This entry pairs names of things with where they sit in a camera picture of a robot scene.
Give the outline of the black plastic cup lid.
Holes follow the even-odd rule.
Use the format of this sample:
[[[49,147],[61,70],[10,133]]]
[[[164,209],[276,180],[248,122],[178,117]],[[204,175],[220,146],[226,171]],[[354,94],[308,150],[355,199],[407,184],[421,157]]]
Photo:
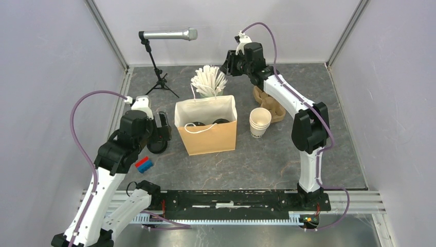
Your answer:
[[[198,126],[205,126],[205,124],[202,122],[199,122],[199,121],[194,121],[194,122],[187,123],[185,126],[186,127],[198,127]]]

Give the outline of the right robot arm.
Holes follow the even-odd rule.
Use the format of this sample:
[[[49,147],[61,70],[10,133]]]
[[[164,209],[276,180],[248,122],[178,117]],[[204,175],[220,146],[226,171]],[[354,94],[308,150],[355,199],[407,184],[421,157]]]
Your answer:
[[[251,42],[242,49],[229,50],[220,70],[231,76],[248,76],[253,85],[270,95],[292,116],[291,138],[301,158],[297,204],[303,210],[312,209],[323,195],[321,160],[331,136],[327,106],[305,98],[274,66],[267,65],[261,43]]]

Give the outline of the stack of white paper cups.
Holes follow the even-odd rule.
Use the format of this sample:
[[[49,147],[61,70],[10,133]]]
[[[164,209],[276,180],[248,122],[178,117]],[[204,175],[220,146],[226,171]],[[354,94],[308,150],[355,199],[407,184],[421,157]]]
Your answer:
[[[265,108],[255,108],[250,112],[250,133],[254,138],[261,138],[271,123],[271,113]]]

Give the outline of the brown paper bag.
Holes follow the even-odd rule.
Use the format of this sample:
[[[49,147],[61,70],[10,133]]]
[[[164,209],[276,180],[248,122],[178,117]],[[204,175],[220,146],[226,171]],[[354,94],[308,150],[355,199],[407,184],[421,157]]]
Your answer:
[[[230,122],[213,124],[219,118]],[[185,126],[194,121],[205,126]],[[232,95],[193,98],[175,104],[174,125],[189,155],[235,150],[237,123],[238,114]]]

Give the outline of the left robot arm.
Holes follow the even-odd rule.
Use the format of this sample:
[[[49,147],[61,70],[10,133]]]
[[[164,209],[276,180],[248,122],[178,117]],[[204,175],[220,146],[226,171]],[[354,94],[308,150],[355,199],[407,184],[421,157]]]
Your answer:
[[[113,246],[127,225],[144,209],[161,205],[160,187],[143,180],[131,196],[109,216],[110,202],[133,163],[143,171],[152,167],[150,161],[139,160],[144,148],[159,154],[171,139],[171,127],[164,111],[158,113],[161,127],[146,112],[130,110],[122,116],[116,130],[98,150],[94,161],[97,180],[92,180],[73,222],[64,233],[57,234],[52,246]]]

